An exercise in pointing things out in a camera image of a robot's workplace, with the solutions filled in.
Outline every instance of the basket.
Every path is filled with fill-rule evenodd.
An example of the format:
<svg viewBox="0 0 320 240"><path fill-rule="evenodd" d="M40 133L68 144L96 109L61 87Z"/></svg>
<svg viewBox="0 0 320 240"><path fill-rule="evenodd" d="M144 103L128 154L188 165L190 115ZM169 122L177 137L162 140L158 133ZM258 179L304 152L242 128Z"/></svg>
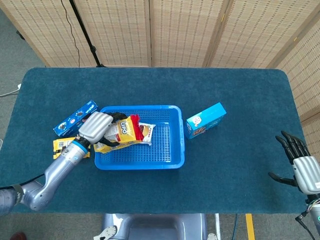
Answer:
<svg viewBox="0 0 320 240"><path fill-rule="evenodd" d="M108 153L95 153L101 170L177 169L185 162L182 114L174 105L106 106L101 112L138 114L140 122L155 124L151 146L134 144Z"/></svg>

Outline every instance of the black cable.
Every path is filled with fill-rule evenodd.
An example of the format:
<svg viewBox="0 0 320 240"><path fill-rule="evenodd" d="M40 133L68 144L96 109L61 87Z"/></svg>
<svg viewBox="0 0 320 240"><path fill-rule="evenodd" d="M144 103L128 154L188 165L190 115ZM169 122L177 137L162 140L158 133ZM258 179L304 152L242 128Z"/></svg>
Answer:
<svg viewBox="0 0 320 240"><path fill-rule="evenodd" d="M316 240L313 234L310 232L309 228L304 224L302 219L307 215L307 212L301 213L299 216L295 218L295 220L310 234L312 240Z"/></svg>
<svg viewBox="0 0 320 240"><path fill-rule="evenodd" d="M62 0L60 0L60 1L61 1L61 4L62 4L63 8L64 8L64 11L65 11L65 18L66 18L68 24L70 25L70 30L71 30L71 35L72 35L72 37L73 37L74 46L75 46L75 48L78 50L78 67L80 68L80 51L79 51L79 48L77 47L76 39L75 39L75 36L74 36L74 34L73 34L73 32L72 32L72 26L71 26L71 23L69 22L69 19L68 19L67 9L65 8L65 5L64 5L64 3L62 2Z"/></svg>
<svg viewBox="0 0 320 240"><path fill-rule="evenodd" d="M44 174L41 174L41 175L36 176L36 177L34 177L34 178L32 178L32 179L30 179L30 180L28 180L28 181L25 181L25 182L23 182L23 183L20 183L20 185L23 186L23 185L26 185L26 184L28 184L28 183L31 183L32 181L34 181L34 180L36 180L36 179L38 179L38 178L40 178L40 177L42 177L42 176L44 176ZM3 187L0 187L0 190L2 190L2 189L13 189L13 186L3 186Z"/></svg>
<svg viewBox="0 0 320 240"><path fill-rule="evenodd" d="M238 214L236 214L235 218L234 218L233 234L232 234L232 238L231 238L232 240L236 240L237 225L238 225Z"/></svg>

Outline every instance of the dark green tablecloth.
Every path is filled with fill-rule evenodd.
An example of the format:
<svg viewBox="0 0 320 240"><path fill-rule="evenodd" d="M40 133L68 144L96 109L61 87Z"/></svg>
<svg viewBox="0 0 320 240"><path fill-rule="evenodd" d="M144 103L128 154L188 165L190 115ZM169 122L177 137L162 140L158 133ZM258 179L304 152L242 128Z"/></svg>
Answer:
<svg viewBox="0 0 320 240"><path fill-rule="evenodd" d="M84 103L177 105L183 120L221 102L208 132L185 141L177 170L102 171L84 159L46 212L297 213L304 196L274 182L292 177L280 130L303 137L287 76L274 69L34 68L24 77L0 152L0 186L24 182L53 161L53 127ZM17 212L29 212L20 205Z"/></svg>

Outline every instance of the robotic hand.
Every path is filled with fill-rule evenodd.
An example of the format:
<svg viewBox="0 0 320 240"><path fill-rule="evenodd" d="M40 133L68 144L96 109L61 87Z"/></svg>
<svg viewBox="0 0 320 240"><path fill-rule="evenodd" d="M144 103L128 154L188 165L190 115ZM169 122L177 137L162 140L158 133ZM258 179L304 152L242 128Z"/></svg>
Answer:
<svg viewBox="0 0 320 240"><path fill-rule="evenodd" d="M299 138L281 131L285 139L275 138L281 143L285 154L293 168L293 179L283 178L269 172L268 175L281 184L298 187L299 191L307 195L307 208L295 220L305 228L312 239L315 239L302 219L310 213L316 229L320 235L320 165L314 156L311 156L306 145Z"/></svg>
<svg viewBox="0 0 320 240"><path fill-rule="evenodd" d="M80 127L75 140L45 170L44 185L34 178L22 184L0 188L0 216L10 213L19 203L34 211L44 209L51 202L61 182L87 154L89 145L104 139L109 126L126 117L125 114L118 112L108 114L94 112Z"/></svg>

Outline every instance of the small blue box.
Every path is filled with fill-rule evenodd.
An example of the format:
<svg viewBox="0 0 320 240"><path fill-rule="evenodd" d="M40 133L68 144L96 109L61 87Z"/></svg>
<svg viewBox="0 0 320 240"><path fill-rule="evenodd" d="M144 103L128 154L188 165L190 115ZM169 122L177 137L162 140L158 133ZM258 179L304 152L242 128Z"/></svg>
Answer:
<svg viewBox="0 0 320 240"><path fill-rule="evenodd" d="M184 134L188 139L204 133L216 126L226 115L226 110L220 102L188 118L185 122Z"/></svg>
<svg viewBox="0 0 320 240"><path fill-rule="evenodd" d="M59 137L69 137L72 134L77 133L78 129L85 123L87 118L97 110L97 104L91 100L59 123L53 130Z"/></svg>

